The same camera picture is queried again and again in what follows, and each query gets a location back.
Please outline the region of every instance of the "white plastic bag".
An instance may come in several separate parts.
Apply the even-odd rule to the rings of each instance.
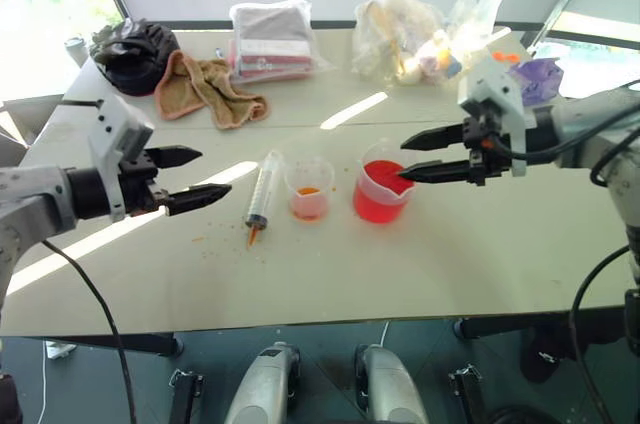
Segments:
[[[309,2],[236,4],[229,16],[234,29],[229,56],[234,82],[302,78],[331,67],[318,52]]]
[[[443,26],[442,13],[417,0],[372,0],[360,4],[355,14],[353,70],[385,81],[419,81],[412,58]]]
[[[502,0],[457,0],[445,22],[417,0],[372,0],[356,8],[353,70],[365,77],[436,84],[467,67],[493,31]]]

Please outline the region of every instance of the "purple glove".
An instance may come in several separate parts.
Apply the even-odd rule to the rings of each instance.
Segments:
[[[509,69],[522,88],[522,103],[532,106],[558,95],[564,72],[556,65],[556,58],[534,59],[515,64]]]

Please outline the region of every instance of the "orange liquid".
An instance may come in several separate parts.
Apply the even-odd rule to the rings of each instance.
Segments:
[[[249,249],[251,246],[253,246],[253,243],[256,242],[256,237],[258,236],[258,231],[259,229],[255,226],[251,227],[251,230],[249,231],[249,240],[247,242],[247,249]]]
[[[316,221],[324,217],[327,212],[327,199],[320,193],[320,189],[315,187],[301,187],[297,191],[298,195],[294,196],[291,201],[291,211],[293,215],[301,221]],[[314,198],[303,198],[319,194]]]
[[[301,196],[315,194],[316,192],[320,192],[320,189],[316,189],[315,187],[301,187],[300,189],[298,189],[298,194],[300,194]]]

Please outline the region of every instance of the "syringe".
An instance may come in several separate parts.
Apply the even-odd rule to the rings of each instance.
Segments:
[[[260,166],[258,180],[253,189],[253,196],[249,203],[249,211],[245,224],[250,228],[247,247],[251,247],[259,231],[266,229],[269,223],[271,207],[275,191],[280,184],[283,157],[278,151],[271,151]]]

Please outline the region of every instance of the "orange residue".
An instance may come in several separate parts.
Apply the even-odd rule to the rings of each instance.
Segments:
[[[508,61],[512,64],[517,64],[518,62],[520,62],[520,56],[518,56],[517,54],[504,54],[503,52],[496,51],[492,54],[492,56],[496,61],[499,62]]]
[[[483,139],[482,142],[481,142],[481,145],[485,149],[493,149],[495,147],[493,145],[493,142],[491,141],[491,139]]]
[[[315,187],[301,187],[298,189],[298,194],[301,196],[306,196],[307,194],[315,194],[316,192],[320,192],[320,189],[316,189]]]

